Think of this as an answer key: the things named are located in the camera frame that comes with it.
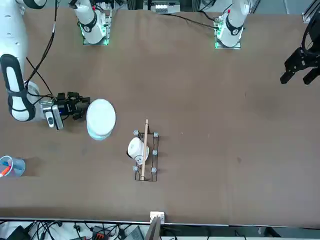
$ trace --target table surface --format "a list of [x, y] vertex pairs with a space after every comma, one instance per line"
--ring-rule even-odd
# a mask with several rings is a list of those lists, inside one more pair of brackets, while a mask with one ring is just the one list
[[[24, 16], [33, 64], [53, 17]], [[2, 217], [147, 222], [162, 211], [169, 223], [319, 226], [320, 84], [305, 86], [306, 72], [280, 84], [301, 16], [249, 15], [242, 50], [215, 50], [211, 29], [143, 10], [115, 13], [108, 46], [83, 46], [76, 23], [58, 10], [39, 72], [54, 93], [110, 101], [114, 131], [99, 142], [84, 121], [59, 132], [15, 121], [1, 84], [0, 152], [27, 164], [24, 177], [0, 181]], [[160, 134], [157, 182], [135, 181], [126, 155], [145, 119]]]

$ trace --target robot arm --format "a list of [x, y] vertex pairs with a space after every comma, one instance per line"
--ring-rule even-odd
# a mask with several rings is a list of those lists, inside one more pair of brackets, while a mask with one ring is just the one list
[[223, 45], [230, 48], [239, 42], [249, 11], [248, 0], [232, 0], [230, 11], [222, 16], [223, 26], [217, 36]]
[[[41, 9], [46, 0], [19, 0], [28, 7]], [[18, 121], [30, 121], [40, 118], [34, 105], [38, 97], [27, 94], [23, 74], [28, 49], [28, 36], [25, 23], [15, 0], [0, 1], [0, 63], [8, 93], [10, 114]], [[37, 87], [31, 87], [30, 93], [36, 95]]]
[[63, 129], [61, 116], [73, 115], [79, 119], [90, 104], [89, 97], [78, 93], [64, 93], [51, 100], [41, 100], [38, 86], [24, 82], [25, 59], [27, 57], [28, 36], [20, 12], [24, 4], [33, 9], [41, 9], [47, 0], [0, 0], [0, 66], [3, 72], [10, 114], [18, 121], [37, 121], [46, 119], [48, 125]]
[[[309, 85], [320, 75], [320, 7], [315, 11], [308, 26], [306, 27], [301, 46], [284, 62], [285, 73], [281, 76], [282, 84], [287, 84], [296, 72], [312, 68], [304, 77], [303, 82]], [[312, 46], [306, 48], [306, 37], [310, 36]]]
[[90, 0], [71, 0], [70, 8], [74, 9], [79, 20], [84, 38], [89, 44], [97, 44], [109, 34], [106, 26], [106, 14], [93, 10]]

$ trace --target cup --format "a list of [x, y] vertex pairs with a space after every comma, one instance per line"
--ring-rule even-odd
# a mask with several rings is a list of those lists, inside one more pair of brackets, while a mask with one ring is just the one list
[[26, 170], [26, 163], [22, 159], [11, 156], [0, 158], [0, 177], [20, 177]]
[[86, 128], [91, 138], [102, 141], [110, 136], [116, 124], [116, 112], [110, 102], [94, 100], [86, 112]]
[[[144, 149], [145, 149], [144, 142], [141, 141], [140, 138], [135, 137], [130, 141], [127, 153], [129, 154], [129, 156], [132, 159], [134, 159], [136, 161], [136, 163], [138, 165], [142, 165]], [[146, 154], [145, 160], [147, 160], [147, 158], [149, 156], [149, 147], [148, 146], [146, 146], [145, 154]]]

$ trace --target wooden stick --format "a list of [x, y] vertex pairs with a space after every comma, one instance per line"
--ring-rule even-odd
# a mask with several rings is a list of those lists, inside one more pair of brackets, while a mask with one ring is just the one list
[[145, 170], [146, 170], [146, 158], [147, 158], [147, 138], [148, 138], [148, 119], [145, 120], [144, 125], [144, 148], [143, 148], [143, 156], [142, 156], [142, 173], [141, 180], [145, 180]]

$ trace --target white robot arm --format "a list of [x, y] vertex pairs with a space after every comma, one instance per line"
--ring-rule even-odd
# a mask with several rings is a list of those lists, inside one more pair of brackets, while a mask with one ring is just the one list
[[[8, 93], [10, 114], [18, 121], [43, 119], [34, 104], [39, 97], [27, 94], [23, 75], [28, 53], [28, 36], [19, 4], [41, 9], [47, 0], [1, 0], [0, 1], [0, 61], [5, 87]], [[30, 93], [37, 95], [38, 88], [30, 84]]]
[[20, 7], [25, 5], [41, 9], [46, 2], [47, 0], [0, 0], [0, 66], [10, 114], [22, 122], [47, 120], [51, 128], [60, 130], [64, 128], [61, 116], [72, 115], [74, 120], [81, 118], [86, 107], [79, 108], [77, 104], [90, 104], [90, 98], [68, 92], [67, 98], [64, 93], [59, 93], [57, 97], [52, 96], [51, 100], [42, 100], [35, 83], [29, 81], [27, 87], [25, 85], [23, 76], [28, 35]]
[[83, 36], [89, 44], [97, 44], [106, 37], [106, 14], [93, 10], [90, 0], [71, 0], [69, 6], [74, 9]]
[[230, 10], [222, 16], [223, 26], [217, 36], [223, 45], [230, 48], [238, 43], [249, 11], [248, 0], [232, 0]]

